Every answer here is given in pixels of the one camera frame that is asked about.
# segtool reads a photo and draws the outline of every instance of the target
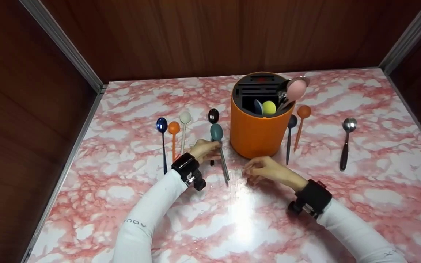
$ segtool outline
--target black wrist strap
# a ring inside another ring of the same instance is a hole
[[[206,187],[206,181],[199,171],[199,162],[190,153],[184,153],[173,164],[172,169],[180,174],[181,180],[187,186],[194,182],[194,188],[198,191]]]
[[[324,208],[332,199],[332,194],[326,189],[321,182],[308,180],[308,184],[303,190],[295,193],[297,200],[289,204],[288,210],[300,214],[305,210],[315,219],[324,212]]]

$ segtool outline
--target teal spoon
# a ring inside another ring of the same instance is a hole
[[[222,137],[224,137],[224,130],[222,129],[222,126],[220,126],[217,123],[214,123],[210,128],[210,135],[212,136],[212,139],[215,141],[222,142]],[[230,176],[228,175],[227,163],[225,163],[224,151],[222,150],[222,148],[220,148],[220,157],[222,158],[222,168],[224,170],[225,179],[229,181]]]

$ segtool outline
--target white sleeve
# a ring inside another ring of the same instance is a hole
[[[329,230],[358,263],[407,262],[383,236],[334,198],[317,222]]]
[[[118,232],[113,263],[152,262],[152,234],[186,188],[180,174],[170,170],[142,196]]]

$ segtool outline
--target person's left hand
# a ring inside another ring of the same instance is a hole
[[[218,141],[197,140],[196,144],[189,150],[189,153],[201,164],[205,160],[219,160],[220,148],[222,145]]]

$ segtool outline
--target spoon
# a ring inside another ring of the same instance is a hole
[[[295,140],[295,147],[293,148],[293,151],[297,150],[298,147],[298,142],[300,140],[300,135],[301,135],[301,128],[303,126],[303,120],[308,118],[311,115],[311,108],[309,106],[306,105],[302,105],[299,110],[297,111],[301,121],[300,121],[300,127],[299,127],[299,131],[297,133],[297,139]]]
[[[297,126],[298,119],[297,116],[293,115],[290,116],[289,124],[287,125],[287,128],[289,128],[289,135],[287,136],[287,155],[285,156],[285,165],[289,164],[289,158],[290,158],[290,141],[292,137],[292,128]]]
[[[191,114],[187,111],[184,111],[180,114],[180,122],[183,124],[183,135],[182,135],[182,151],[181,155],[183,155],[184,151],[184,141],[185,141],[185,134],[186,134],[186,125],[191,121]]]
[[[257,115],[262,115],[262,104],[259,100],[254,100],[254,113]]]
[[[310,80],[307,77],[295,77],[287,83],[286,100],[283,104],[279,105],[277,111],[283,110],[287,105],[295,100],[299,100],[304,93],[306,88],[310,84]]]
[[[342,128],[344,128],[347,135],[345,136],[344,148],[342,149],[341,154],[341,171],[345,171],[347,167],[347,157],[349,156],[349,133],[353,132],[357,127],[355,118],[346,118],[344,123],[342,123]]]
[[[167,131],[168,123],[165,118],[160,117],[155,124],[157,130],[162,133],[162,148],[163,148],[163,173],[167,173],[167,157],[165,156],[165,138],[164,133]]]
[[[207,114],[207,120],[209,120],[211,124],[217,123],[219,121],[219,111],[216,108],[211,108]],[[210,165],[214,166],[214,160],[211,160]]]
[[[276,88],[276,94],[279,98],[279,106],[284,103],[285,99],[287,98],[287,83],[289,83],[290,80],[284,80],[284,82],[280,83]]]
[[[168,131],[173,135],[172,139],[172,160],[175,161],[176,153],[175,153],[175,142],[177,141],[176,135],[180,131],[180,125],[177,122],[170,122],[170,125],[168,126]]]
[[[214,123],[210,128],[210,135],[212,136],[212,139],[221,142],[222,137],[224,137],[224,130],[222,130],[222,127],[217,123]],[[230,177],[228,175],[227,163],[225,163],[224,150],[222,150],[222,148],[220,148],[220,157],[222,158],[222,168],[224,170],[225,179],[229,181]]]

